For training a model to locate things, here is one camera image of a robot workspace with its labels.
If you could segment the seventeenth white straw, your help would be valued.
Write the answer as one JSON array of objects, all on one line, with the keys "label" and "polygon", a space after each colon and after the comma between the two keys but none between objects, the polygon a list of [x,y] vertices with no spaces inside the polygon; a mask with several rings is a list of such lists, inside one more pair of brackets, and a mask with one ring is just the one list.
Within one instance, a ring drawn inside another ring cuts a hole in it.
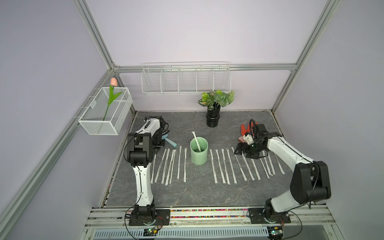
[{"label": "seventeenth white straw", "polygon": [[200,143],[199,143],[199,141],[198,141],[198,138],[197,138],[197,136],[196,136],[195,131],[192,131],[192,134],[193,134],[194,139],[195,139],[195,141],[196,141],[196,144],[197,144],[197,147],[198,147],[199,152],[202,152],[201,147],[200,147]]}]

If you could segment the green cylindrical storage cup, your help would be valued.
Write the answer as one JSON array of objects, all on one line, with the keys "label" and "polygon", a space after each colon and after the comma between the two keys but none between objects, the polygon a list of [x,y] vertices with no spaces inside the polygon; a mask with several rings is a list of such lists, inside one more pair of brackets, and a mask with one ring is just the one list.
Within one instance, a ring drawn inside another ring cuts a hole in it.
[{"label": "green cylindrical storage cup", "polygon": [[195,165],[203,165],[207,161],[209,144],[202,137],[197,137],[197,140],[200,148],[195,139],[190,142],[191,160]]}]

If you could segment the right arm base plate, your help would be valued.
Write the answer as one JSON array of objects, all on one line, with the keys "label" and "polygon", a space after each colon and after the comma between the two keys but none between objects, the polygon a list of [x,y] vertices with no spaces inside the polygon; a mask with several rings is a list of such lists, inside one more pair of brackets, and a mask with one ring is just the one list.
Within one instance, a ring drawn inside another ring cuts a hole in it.
[{"label": "right arm base plate", "polygon": [[288,212],[275,213],[274,210],[265,208],[249,208],[246,216],[250,218],[252,224],[290,224],[291,218]]}]

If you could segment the twelfth white straw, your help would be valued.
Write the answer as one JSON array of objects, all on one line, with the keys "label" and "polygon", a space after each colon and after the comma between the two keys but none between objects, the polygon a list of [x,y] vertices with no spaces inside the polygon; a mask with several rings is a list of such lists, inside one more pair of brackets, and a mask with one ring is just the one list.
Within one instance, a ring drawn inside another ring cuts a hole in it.
[{"label": "twelfth white straw", "polygon": [[177,180],[180,179],[181,155],[182,155],[182,146],[180,145],[180,147],[179,147],[179,158],[178,158],[178,173],[177,173]]}]

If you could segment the sixteenth white straw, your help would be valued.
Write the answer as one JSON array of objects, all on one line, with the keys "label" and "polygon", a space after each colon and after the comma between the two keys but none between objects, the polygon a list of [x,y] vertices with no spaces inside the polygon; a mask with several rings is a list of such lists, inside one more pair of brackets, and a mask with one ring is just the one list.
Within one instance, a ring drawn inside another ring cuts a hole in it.
[{"label": "sixteenth white straw", "polygon": [[157,150],[155,150],[154,160],[152,162],[151,184],[153,184],[154,182],[156,158],[157,158]]}]

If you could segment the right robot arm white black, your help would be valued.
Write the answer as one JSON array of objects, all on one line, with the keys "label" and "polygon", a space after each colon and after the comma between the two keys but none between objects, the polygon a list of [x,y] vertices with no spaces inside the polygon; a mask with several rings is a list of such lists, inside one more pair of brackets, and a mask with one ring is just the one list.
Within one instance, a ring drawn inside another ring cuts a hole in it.
[{"label": "right robot arm white black", "polygon": [[304,156],[277,132],[256,134],[253,141],[252,144],[239,143],[234,154],[246,153],[248,158],[260,159],[262,151],[274,153],[293,171],[289,190],[265,203],[261,215],[268,223],[282,220],[292,209],[331,197],[326,163]]}]

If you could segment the fourteenth white straw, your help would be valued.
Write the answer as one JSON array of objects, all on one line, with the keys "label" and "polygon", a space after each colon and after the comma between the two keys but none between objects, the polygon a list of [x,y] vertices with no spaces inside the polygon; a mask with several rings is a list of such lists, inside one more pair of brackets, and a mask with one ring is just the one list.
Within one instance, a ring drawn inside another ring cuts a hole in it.
[{"label": "fourteenth white straw", "polygon": [[166,170],[167,170],[167,163],[168,163],[169,153],[170,153],[170,149],[167,149],[166,159],[165,159],[165,162],[164,162],[164,170],[163,170],[163,176],[162,176],[161,184],[165,183],[165,177],[166,177]]}]

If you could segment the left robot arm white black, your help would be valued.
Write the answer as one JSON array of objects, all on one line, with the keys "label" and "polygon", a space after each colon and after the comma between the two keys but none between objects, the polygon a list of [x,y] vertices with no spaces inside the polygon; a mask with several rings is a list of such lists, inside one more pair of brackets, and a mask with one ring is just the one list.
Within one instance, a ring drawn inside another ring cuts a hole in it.
[{"label": "left robot arm white black", "polygon": [[127,137],[125,159],[132,166],[137,187],[137,199],[129,217],[130,226],[152,225],[156,222],[156,207],[151,188],[150,168],[156,150],[165,145],[163,133],[166,121],[162,116],[145,118],[145,124]]}]

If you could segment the fifteenth white straw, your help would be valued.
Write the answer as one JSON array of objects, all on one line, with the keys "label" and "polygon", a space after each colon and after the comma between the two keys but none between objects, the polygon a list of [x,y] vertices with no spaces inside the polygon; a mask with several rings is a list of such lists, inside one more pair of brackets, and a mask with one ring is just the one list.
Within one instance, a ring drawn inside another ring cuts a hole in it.
[{"label": "fifteenth white straw", "polygon": [[155,177],[155,183],[158,182],[158,178],[159,178],[159,175],[160,175],[160,172],[161,172],[161,169],[162,169],[162,165],[163,165],[163,161],[164,161],[164,158],[165,158],[165,156],[166,156],[166,153],[167,153],[167,149],[164,150],[162,159],[161,159],[161,161],[160,161],[160,165],[159,165],[159,168],[158,168],[156,177]]}]

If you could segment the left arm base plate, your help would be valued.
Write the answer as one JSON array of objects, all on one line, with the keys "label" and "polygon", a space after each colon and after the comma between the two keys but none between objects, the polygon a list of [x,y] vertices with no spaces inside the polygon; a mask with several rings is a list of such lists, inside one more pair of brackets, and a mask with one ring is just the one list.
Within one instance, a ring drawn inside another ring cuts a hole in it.
[{"label": "left arm base plate", "polygon": [[130,214],[129,226],[168,226],[171,220],[170,209],[156,209],[147,213]]}]

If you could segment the thirteenth white straw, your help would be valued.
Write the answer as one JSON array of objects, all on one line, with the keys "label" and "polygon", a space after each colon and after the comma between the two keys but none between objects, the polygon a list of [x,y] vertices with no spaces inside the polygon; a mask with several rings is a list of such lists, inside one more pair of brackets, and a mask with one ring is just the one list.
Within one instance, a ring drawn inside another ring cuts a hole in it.
[{"label": "thirteenth white straw", "polygon": [[166,178],[166,183],[165,185],[169,185],[170,184],[170,181],[171,181],[171,176],[172,176],[172,165],[173,165],[173,162],[174,162],[174,158],[175,158],[175,154],[176,154],[176,150],[173,150],[172,151],[172,155],[171,155],[171,161],[170,161],[170,165],[169,165],[169,169],[168,169],[168,172],[167,172],[167,178]]}]

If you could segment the eleventh white straw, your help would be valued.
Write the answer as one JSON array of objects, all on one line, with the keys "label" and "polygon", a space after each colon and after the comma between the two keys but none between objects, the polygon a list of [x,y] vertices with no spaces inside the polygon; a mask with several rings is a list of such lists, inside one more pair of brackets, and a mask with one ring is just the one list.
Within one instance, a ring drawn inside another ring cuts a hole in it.
[{"label": "eleventh white straw", "polygon": [[184,178],[183,178],[183,182],[184,183],[187,182],[187,151],[188,151],[188,148],[185,148],[184,149],[184,153],[185,153],[185,157],[184,157]]}]

